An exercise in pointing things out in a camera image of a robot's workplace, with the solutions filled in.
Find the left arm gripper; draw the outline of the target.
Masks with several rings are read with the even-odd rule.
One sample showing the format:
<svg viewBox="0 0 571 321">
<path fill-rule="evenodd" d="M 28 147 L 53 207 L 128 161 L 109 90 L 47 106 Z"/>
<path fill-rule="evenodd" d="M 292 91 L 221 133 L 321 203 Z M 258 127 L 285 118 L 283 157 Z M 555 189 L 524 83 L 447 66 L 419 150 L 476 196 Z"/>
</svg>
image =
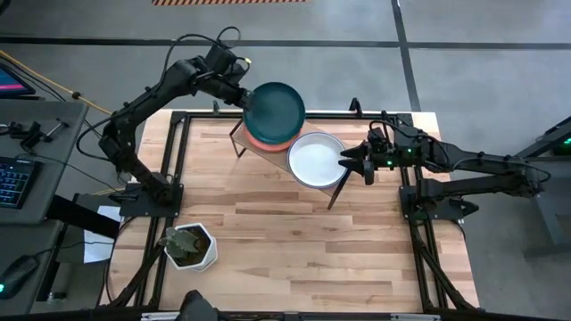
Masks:
<svg viewBox="0 0 571 321">
<path fill-rule="evenodd" d="M 242 66 L 231 66 L 223 74 L 212 74 L 199 81 L 199 90 L 220 99 L 225 104 L 253 108 L 254 92 L 239 85 L 247 70 Z"/>
</svg>

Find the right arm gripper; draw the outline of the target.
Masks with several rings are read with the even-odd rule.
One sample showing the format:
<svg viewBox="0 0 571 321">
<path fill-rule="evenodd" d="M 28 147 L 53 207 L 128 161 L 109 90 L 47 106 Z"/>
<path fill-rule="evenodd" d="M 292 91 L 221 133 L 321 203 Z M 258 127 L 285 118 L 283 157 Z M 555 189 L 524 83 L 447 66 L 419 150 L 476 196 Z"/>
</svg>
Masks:
<svg viewBox="0 0 571 321">
<path fill-rule="evenodd" d="M 393 170 L 399 166 L 398 154 L 381 128 L 370 129 L 365 143 L 344 150 L 340 154 L 347 158 L 365 158 L 364 162 L 360 159 L 338 161 L 339 165 L 349 171 L 364 173 L 365 185 L 374 184 L 375 171 L 379 168 Z"/>
</svg>

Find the dark green plate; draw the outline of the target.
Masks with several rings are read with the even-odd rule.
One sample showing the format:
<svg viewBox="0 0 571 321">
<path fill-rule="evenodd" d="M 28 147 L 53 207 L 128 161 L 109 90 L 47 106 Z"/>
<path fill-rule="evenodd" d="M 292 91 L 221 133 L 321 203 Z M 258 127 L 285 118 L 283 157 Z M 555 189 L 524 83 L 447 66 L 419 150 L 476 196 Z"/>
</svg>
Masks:
<svg viewBox="0 0 571 321">
<path fill-rule="evenodd" d="M 264 144 L 282 144 L 302 129 L 305 104 L 300 94 L 281 82 L 269 82 L 252 92 L 250 109 L 244 112 L 249 133 Z"/>
</svg>

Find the wooden shelf with black legs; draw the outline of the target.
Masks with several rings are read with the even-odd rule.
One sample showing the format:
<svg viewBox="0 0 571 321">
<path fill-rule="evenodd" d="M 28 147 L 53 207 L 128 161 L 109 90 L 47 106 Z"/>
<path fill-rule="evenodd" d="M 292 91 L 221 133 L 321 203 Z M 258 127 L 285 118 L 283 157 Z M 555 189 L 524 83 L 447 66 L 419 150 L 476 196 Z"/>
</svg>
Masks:
<svg viewBox="0 0 571 321">
<path fill-rule="evenodd" d="M 309 122 L 286 143 L 264 144 L 239 121 L 230 133 L 236 156 L 246 150 L 255 153 L 290 174 L 295 181 L 309 188 L 318 189 L 330 197 L 327 208 L 331 210 L 350 177 L 350 171 L 337 162 L 345 149 L 336 136 L 328 134 Z"/>
</svg>

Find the succulent in white hexagonal pot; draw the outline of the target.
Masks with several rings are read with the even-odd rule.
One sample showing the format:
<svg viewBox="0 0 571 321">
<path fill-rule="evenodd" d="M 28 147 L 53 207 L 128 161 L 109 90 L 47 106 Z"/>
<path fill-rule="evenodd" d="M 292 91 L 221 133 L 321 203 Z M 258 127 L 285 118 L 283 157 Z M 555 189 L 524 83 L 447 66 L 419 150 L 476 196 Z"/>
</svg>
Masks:
<svg viewBox="0 0 571 321">
<path fill-rule="evenodd" d="M 219 256 L 216 238 L 202 223 L 167 227 L 158 244 L 177 270 L 203 272 Z"/>
</svg>

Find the grey desk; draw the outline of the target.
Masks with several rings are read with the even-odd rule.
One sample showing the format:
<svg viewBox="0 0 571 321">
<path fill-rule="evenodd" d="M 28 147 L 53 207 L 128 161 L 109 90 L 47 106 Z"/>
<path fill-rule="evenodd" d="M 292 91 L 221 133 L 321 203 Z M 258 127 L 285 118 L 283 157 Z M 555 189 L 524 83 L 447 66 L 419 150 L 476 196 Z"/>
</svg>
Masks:
<svg viewBox="0 0 571 321">
<path fill-rule="evenodd" d="M 32 151 L 23 150 L 20 140 L 0 136 L 0 157 L 43 163 L 22 208 L 0 208 L 0 224 L 33 225 L 45 219 L 86 115 L 87 107 L 81 103 L 0 100 L 0 123 L 14 121 L 27 130 L 36 121 L 45 133 L 57 118 L 70 125 L 58 131 L 51 143 L 39 142 Z"/>
</svg>

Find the grey metal stand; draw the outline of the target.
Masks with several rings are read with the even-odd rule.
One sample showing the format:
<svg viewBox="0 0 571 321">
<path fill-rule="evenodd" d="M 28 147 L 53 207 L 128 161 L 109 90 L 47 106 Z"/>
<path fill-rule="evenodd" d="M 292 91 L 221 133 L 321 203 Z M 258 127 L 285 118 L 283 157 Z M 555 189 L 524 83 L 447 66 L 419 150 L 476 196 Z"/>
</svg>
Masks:
<svg viewBox="0 0 571 321">
<path fill-rule="evenodd" d="M 547 243 L 524 251 L 526 259 L 571 255 L 571 116 L 547 129 L 517 154 L 532 164 L 546 165 L 552 178 L 532 199 Z"/>
</svg>

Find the black flat panel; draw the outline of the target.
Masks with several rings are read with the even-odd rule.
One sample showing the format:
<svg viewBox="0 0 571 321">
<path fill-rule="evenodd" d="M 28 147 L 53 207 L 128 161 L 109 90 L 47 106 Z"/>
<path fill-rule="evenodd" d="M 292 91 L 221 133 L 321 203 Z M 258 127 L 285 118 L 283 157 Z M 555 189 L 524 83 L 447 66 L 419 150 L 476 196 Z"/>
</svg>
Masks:
<svg viewBox="0 0 571 321">
<path fill-rule="evenodd" d="M 62 223 L 82 228 L 86 231 L 116 239 L 120 223 L 103 216 L 75 202 L 56 195 L 46 213 L 47 219 L 59 220 Z"/>
</svg>

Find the white paper sheet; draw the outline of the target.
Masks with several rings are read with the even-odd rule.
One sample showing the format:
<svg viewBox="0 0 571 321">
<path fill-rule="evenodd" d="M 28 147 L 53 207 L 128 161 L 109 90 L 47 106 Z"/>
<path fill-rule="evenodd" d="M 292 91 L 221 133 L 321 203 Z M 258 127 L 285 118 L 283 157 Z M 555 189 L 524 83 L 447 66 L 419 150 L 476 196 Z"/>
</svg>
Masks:
<svg viewBox="0 0 571 321">
<path fill-rule="evenodd" d="M 100 206 L 97 210 L 100 216 L 110 218 L 120 224 L 123 218 L 120 215 L 120 207 Z M 110 237 L 84 231 L 84 263 L 93 263 L 108 260 L 112 255 L 114 240 Z"/>
</svg>

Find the person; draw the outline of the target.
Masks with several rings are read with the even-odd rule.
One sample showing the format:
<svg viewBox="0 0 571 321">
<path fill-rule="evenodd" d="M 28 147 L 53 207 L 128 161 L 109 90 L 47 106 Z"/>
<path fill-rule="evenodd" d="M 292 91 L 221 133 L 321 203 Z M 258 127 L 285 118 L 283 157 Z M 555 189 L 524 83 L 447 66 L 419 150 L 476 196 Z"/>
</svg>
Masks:
<svg viewBox="0 0 571 321">
<path fill-rule="evenodd" d="M 219 321 L 219 312 L 197 291 L 188 292 L 175 321 Z"/>
</svg>

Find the black clamp tool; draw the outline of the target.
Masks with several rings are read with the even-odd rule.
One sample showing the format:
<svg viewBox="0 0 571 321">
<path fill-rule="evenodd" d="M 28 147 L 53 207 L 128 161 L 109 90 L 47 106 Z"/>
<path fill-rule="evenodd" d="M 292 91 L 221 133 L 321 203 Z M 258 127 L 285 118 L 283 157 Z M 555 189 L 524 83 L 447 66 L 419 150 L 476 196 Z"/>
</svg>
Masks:
<svg viewBox="0 0 571 321">
<path fill-rule="evenodd" d="M 25 130 L 21 123 L 12 121 L 10 124 L 0 123 L 0 136 L 9 136 L 11 139 L 20 140 L 20 146 L 25 151 L 32 151 L 39 142 L 51 143 L 55 134 L 70 125 L 57 118 L 57 124 L 48 132 L 41 131 L 41 125 L 34 121 L 29 129 Z"/>
</svg>

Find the computer monitor on grey desk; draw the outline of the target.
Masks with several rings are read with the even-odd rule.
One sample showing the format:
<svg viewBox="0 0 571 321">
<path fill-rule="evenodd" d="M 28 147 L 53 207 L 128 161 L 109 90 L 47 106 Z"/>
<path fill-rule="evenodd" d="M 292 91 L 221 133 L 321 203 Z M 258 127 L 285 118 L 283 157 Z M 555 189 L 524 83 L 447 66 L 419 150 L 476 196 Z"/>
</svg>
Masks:
<svg viewBox="0 0 571 321">
<path fill-rule="evenodd" d="M 0 98 L 33 95 L 36 90 L 13 72 L 8 66 L 0 63 Z"/>
</svg>

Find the backlit black keyboard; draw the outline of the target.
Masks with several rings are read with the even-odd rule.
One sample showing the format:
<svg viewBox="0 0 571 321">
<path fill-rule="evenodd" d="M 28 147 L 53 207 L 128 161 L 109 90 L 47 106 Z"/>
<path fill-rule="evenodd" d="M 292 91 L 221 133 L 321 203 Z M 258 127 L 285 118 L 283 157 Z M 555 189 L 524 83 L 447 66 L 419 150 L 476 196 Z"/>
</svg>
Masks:
<svg viewBox="0 0 571 321">
<path fill-rule="evenodd" d="M 43 163 L 0 157 L 0 208 L 21 209 Z"/>
</svg>

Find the black computer mouse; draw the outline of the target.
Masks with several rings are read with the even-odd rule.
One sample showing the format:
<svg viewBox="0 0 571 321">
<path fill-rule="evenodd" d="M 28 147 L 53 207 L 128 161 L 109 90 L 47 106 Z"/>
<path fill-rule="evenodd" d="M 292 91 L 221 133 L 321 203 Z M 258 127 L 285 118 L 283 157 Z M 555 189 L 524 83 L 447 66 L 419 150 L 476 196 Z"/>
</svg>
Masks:
<svg viewBox="0 0 571 321">
<path fill-rule="evenodd" d="M 36 271 L 39 263 L 35 256 L 23 255 L 0 274 L 0 300 L 14 297 Z"/>
</svg>

